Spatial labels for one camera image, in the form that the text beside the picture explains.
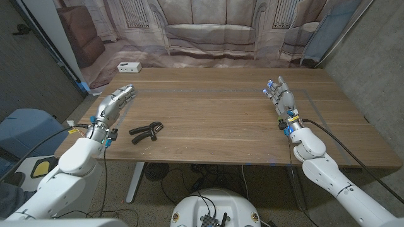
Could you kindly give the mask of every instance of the black wire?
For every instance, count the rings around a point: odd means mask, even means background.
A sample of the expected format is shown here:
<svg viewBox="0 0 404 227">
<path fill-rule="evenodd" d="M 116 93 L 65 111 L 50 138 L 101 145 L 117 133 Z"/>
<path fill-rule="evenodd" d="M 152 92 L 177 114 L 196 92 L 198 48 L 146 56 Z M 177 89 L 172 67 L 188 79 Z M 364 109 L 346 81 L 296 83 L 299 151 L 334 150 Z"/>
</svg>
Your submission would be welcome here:
<svg viewBox="0 0 404 227">
<path fill-rule="evenodd" d="M 89 138 L 89 139 L 91 139 L 91 138 L 93 137 L 93 134 L 94 134 L 94 127 L 95 127 L 95 124 L 93 124 L 93 130 L 91 131 L 91 135 L 90 135 L 90 138 Z"/>
<path fill-rule="evenodd" d="M 404 199 L 401 198 L 395 191 L 393 191 L 390 187 L 388 187 L 383 181 L 381 181 L 380 179 L 378 179 L 376 176 L 374 176 L 370 169 L 368 169 L 365 164 L 363 164 L 363 162 L 361 162 L 339 139 L 337 139 L 332 133 L 330 133 L 329 131 L 327 131 L 327 129 L 325 129 L 323 126 L 315 123 L 312 120 L 309 119 L 302 119 L 303 122 L 310 122 L 312 124 L 314 124 L 315 126 L 319 127 L 321 130 L 325 131 L 325 133 L 327 133 L 329 136 L 331 136 L 331 138 L 333 138 L 339 145 L 341 145 L 341 147 L 351 156 L 354 158 L 354 160 L 359 163 L 361 165 L 361 167 L 363 169 L 365 169 L 365 171 L 373 177 L 373 179 L 377 180 L 377 182 L 379 182 L 385 189 L 387 189 L 394 197 L 396 197 L 402 204 L 404 204 Z"/>
<path fill-rule="evenodd" d="M 135 210 L 133 210 L 133 209 L 118 209 L 118 210 L 114 210 L 114 211 L 103 211 L 103 213 L 114 212 L 114 213 L 117 215 L 117 217 L 119 217 L 118 211 L 133 211 L 133 212 L 136 214 L 136 217 L 137 217 L 137 220 L 136 220 L 136 227 L 139 225 L 139 214 L 138 214 Z M 58 216 L 58 217 L 53 217 L 53 218 L 60 218 L 60 217 L 63 217 L 63 216 L 65 216 L 65 215 L 67 215 L 67 214 L 70 214 L 70 213 L 72 213 L 72 212 L 80 212 L 80 213 L 82 213 L 82 214 L 85 214 L 85 215 L 86 215 L 86 218 L 87 218 L 87 216 L 93 218 L 93 215 L 91 215 L 91 213 L 97 213 L 97 212 L 99 212 L 99 211 L 92 211 L 92 212 L 88 212 L 88 213 L 83 212 L 83 211 L 70 211 L 70 212 L 67 212 L 66 214 L 60 215 L 60 216 Z"/>
<path fill-rule="evenodd" d="M 290 138 L 288 137 L 288 143 L 289 143 L 289 162 L 290 162 L 290 169 L 292 171 L 292 181 L 293 181 L 293 186 L 292 189 L 294 191 L 294 194 L 296 194 L 296 189 L 295 189 L 295 175 L 293 172 L 293 164 L 292 164 L 292 150 L 290 149 Z M 313 223 L 313 225 L 315 225 L 316 227 L 319 227 L 311 218 L 310 216 L 306 213 L 305 210 L 303 210 L 303 208 L 300 206 L 300 202 L 296 199 L 296 203 L 297 206 L 299 207 L 299 209 L 304 213 L 304 215 L 306 215 L 306 217 L 311 221 L 311 223 Z"/>
<path fill-rule="evenodd" d="M 70 213 L 72 213 L 72 212 L 80 212 L 80 213 L 83 213 L 83 214 L 86 215 L 86 218 L 87 218 L 87 216 L 89 216 L 89 217 L 91 217 L 91 218 L 93 217 L 92 215 L 89 215 L 90 212 L 86 213 L 86 212 L 83 212 L 83 211 L 70 211 L 70 212 L 67 212 L 66 214 L 62 214 L 62 215 L 60 215 L 60 216 L 58 216 L 58 217 L 53 217 L 53 218 L 60 218 L 60 217 L 63 217 L 63 216 L 65 216 L 65 215 L 68 215 L 68 214 L 70 214 Z"/>
<path fill-rule="evenodd" d="M 237 174 L 230 173 L 230 172 L 226 172 L 226 171 L 221 172 L 221 171 L 218 170 L 218 168 L 217 168 L 216 170 L 210 170 L 210 169 L 209 169 L 210 167 L 216 167 L 216 165 L 206 165 L 206 166 L 205 166 L 206 174 L 204 174 L 203 172 L 199 171 L 200 174 L 202 174 L 202 175 L 204 176 L 204 177 L 203 177 L 204 179 L 207 179 L 212 185 L 215 185 L 216 182 L 212 182 L 212 181 L 208 178 L 209 175 L 216 175 L 216 177 L 218 177 L 219 174 L 221 174 L 221 175 L 228 175 L 234 182 L 236 182 L 236 183 L 239 184 L 239 187 L 240 187 L 241 192 L 244 194 L 244 197 L 247 198 L 247 192 L 246 192 L 246 190 L 244 189 L 245 185 L 243 184 L 244 180 L 243 180 L 243 178 L 240 176 L 240 171 L 239 171 L 239 174 L 237 175 Z"/>
<path fill-rule="evenodd" d="M 70 126 L 70 127 L 65 128 L 65 129 L 59 130 L 59 131 L 53 133 L 52 135 L 48 136 L 47 138 L 45 138 L 43 141 L 40 141 L 37 145 L 35 145 L 33 148 L 31 148 L 31 150 L 30 150 L 26 155 L 24 155 L 24 157 L 22 157 L 5 175 L 3 175 L 3 176 L 0 178 L 0 182 L 3 182 L 3 180 L 4 180 L 5 178 L 7 178 L 7 177 L 10 176 L 11 174 L 13 174 L 13 173 L 17 170 L 17 168 L 21 165 L 21 163 L 23 163 L 23 161 L 24 161 L 28 156 L 30 156 L 39 146 L 41 146 L 41 145 L 42 145 L 43 143 L 45 143 L 46 141 L 52 139 L 54 136 L 56 136 L 56 135 L 58 135 L 58 134 L 60 134 L 60 133 L 62 133 L 62 132 L 64 132 L 64 131 L 70 130 L 70 129 L 72 129 L 73 127 L 75 127 L 75 126 Z"/>
<path fill-rule="evenodd" d="M 107 197 L 107 186 L 108 186 L 108 170 L 107 170 L 107 160 L 105 159 L 105 154 L 107 152 L 107 148 L 104 150 L 104 167 L 105 167 L 105 187 L 104 187 L 104 198 L 102 199 L 102 205 L 101 205 L 101 210 L 100 210 L 100 215 L 98 216 L 101 218 L 101 215 L 104 210 L 105 206 L 105 198 Z"/>
<path fill-rule="evenodd" d="M 174 170 L 179 170 L 179 171 L 181 172 L 182 184 L 184 185 L 184 187 L 185 187 L 185 189 L 188 191 L 188 193 L 191 193 L 191 191 L 190 191 L 190 190 L 187 188 L 187 186 L 185 185 L 184 172 L 182 172 L 182 170 L 179 169 L 179 168 L 174 168 L 174 169 L 170 170 L 170 171 L 166 174 L 166 176 L 162 179 L 162 181 L 160 182 L 160 186 L 161 186 L 162 191 L 163 191 L 164 195 L 166 196 L 166 198 L 168 198 L 169 201 L 171 201 L 174 205 L 177 205 L 177 204 L 169 197 L 169 195 L 167 195 L 167 193 L 165 192 L 164 187 L 163 187 L 163 181 L 164 181 L 164 179 L 169 175 L 170 172 L 172 172 L 172 171 L 174 171 Z"/>
<path fill-rule="evenodd" d="M 113 210 L 113 211 L 104 211 L 104 213 L 106 213 L 106 212 L 119 212 L 119 211 L 132 211 L 132 212 L 134 212 L 136 214 L 136 217 L 137 217 L 137 219 L 136 219 L 136 227 L 139 225 L 139 214 L 133 209 L 117 209 L 117 210 Z"/>
<path fill-rule="evenodd" d="M 202 199 L 207 199 L 207 200 L 209 200 L 209 201 L 213 204 L 213 207 L 215 208 L 215 213 L 213 214 L 213 218 L 216 217 L 216 206 L 215 206 L 215 204 L 214 204 L 209 198 L 206 198 L 205 196 L 202 196 L 202 195 L 189 195 L 189 196 L 187 196 L 187 197 L 191 197 L 191 196 L 196 196 L 196 197 L 200 197 L 200 198 L 202 198 Z"/>
<path fill-rule="evenodd" d="M 205 202 L 206 206 L 208 207 L 208 216 L 210 216 L 210 209 L 209 209 L 208 203 L 207 203 L 207 202 L 205 201 L 205 199 L 202 197 L 201 192 L 199 192 L 199 190 L 197 190 L 197 192 L 198 192 L 199 196 L 202 198 L 203 202 Z"/>
</svg>

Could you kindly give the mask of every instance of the robotic arm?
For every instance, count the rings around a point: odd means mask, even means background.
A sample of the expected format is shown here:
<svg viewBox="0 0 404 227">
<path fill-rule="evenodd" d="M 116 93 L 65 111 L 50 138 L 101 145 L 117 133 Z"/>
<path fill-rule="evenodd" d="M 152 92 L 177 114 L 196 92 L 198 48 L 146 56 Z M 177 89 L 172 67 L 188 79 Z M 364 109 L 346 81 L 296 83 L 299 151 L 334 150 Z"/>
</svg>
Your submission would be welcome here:
<svg viewBox="0 0 404 227">
<path fill-rule="evenodd" d="M 39 183 L 37 193 L 6 220 L 49 219 L 79 198 L 88 187 L 95 189 L 101 171 L 92 155 L 100 154 L 116 140 L 117 129 L 110 127 L 119 117 L 119 111 L 135 96 L 131 84 L 107 96 L 96 116 L 91 118 L 86 137 L 78 139 L 61 156 L 59 164 Z M 89 186 L 96 177 L 95 185 Z"/>
<path fill-rule="evenodd" d="M 264 94 L 279 115 L 279 128 L 293 143 L 295 157 L 303 162 L 305 176 L 327 190 L 361 226 L 381 226 L 396 220 L 389 211 L 352 183 L 326 153 L 326 146 L 299 118 L 294 96 L 281 76 L 268 81 Z"/>
</svg>

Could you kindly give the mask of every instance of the white device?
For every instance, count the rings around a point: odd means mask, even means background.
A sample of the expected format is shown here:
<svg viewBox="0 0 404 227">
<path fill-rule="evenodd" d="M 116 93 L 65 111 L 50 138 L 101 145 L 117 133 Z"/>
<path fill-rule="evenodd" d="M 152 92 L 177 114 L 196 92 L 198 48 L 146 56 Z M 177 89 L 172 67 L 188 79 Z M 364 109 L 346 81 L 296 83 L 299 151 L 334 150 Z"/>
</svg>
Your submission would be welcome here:
<svg viewBox="0 0 404 227">
<path fill-rule="evenodd" d="M 264 90 L 264 93 L 275 105 L 280 116 L 279 123 L 285 126 L 284 133 L 298 144 L 294 148 L 294 155 L 303 162 L 304 174 L 333 195 L 361 226 L 404 226 L 404 218 L 394 217 L 338 169 L 336 162 L 326 153 L 324 142 L 303 126 L 293 94 L 282 77 L 279 77 L 279 83 L 269 81 L 269 91 Z M 101 176 L 101 167 L 92 155 L 99 155 L 104 147 L 110 145 L 116 134 L 110 127 L 117 120 L 119 111 L 135 96 L 131 84 L 107 96 L 98 107 L 86 138 L 78 139 L 61 156 L 59 165 L 40 182 L 37 193 L 0 222 L 0 226 L 126 226 L 116 219 L 44 219 L 66 214 L 74 202 L 80 203 L 84 197 L 88 197 L 88 192 L 93 194 L 92 190 L 97 185 L 94 182 L 98 182 Z M 206 206 L 199 194 L 191 194 L 175 207 L 170 225 L 260 226 L 256 208 L 241 195 L 226 189 L 204 189 L 201 196 L 212 200 L 216 211 L 210 201 L 206 201 Z"/>
<path fill-rule="evenodd" d="M 261 227 L 257 209 L 243 196 L 227 189 L 203 189 L 181 200 L 175 207 L 170 227 L 178 226 L 250 226 Z"/>
<path fill-rule="evenodd" d="M 140 69 L 140 62 L 121 62 L 118 65 L 118 70 L 120 73 L 138 73 L 140 72 Z"/>
</svg>

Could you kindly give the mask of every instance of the wooden table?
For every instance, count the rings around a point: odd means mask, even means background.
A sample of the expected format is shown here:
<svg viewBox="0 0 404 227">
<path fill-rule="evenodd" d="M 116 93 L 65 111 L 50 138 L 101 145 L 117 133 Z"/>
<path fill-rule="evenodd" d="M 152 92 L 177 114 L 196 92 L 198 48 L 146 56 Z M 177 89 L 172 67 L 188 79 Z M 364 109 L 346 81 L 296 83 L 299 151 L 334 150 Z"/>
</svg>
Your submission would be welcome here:
<svg viewBox="0 0 404 227">
<path fill-rule="evenodd" d="M 287 165 L 288 140 L 262 93 L 267 81 L 277 81 L 279 75 L 294 93 L 300 117 L 325 126 L 369 167 L 401 167 L 401 159 L 322 69 L 144 68 L 138 74 L 118 74 L 80 123 L 89 123 L 105 96 L 132 83 L 138 95 L 114 124 L 119 135 L 107 151 L 108 160 Z M 153 121 L 164 124 L 157 141 L 146 138 L 133 145 L 128 130 Z M 340 166 L 359 166 L 323 131 L 305 126 Z M 68 136 L 56 156 L 79 136 Z M 292 163 L 301 165 L 293 155 Z"/>
</svg>

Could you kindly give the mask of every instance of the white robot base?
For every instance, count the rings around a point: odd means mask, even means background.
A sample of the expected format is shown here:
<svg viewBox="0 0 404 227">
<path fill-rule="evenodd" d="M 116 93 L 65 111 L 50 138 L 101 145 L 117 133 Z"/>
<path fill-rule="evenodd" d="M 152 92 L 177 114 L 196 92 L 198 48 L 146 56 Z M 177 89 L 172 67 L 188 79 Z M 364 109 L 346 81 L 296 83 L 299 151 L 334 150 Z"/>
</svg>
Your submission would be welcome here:
<svg viewBox="0 0 404 227">
<path fill-rule="evenodd" d="M 243 196 L 227 189 L 211 188 L 199 191 L 181 200 L 175 207 L 170 227 L 216 227 L 218 224 L 224 227 L 261 227 L 257 209 Z M 223 216 L 227 213 L 226 222 L 223 225 Z"/>
</svg>

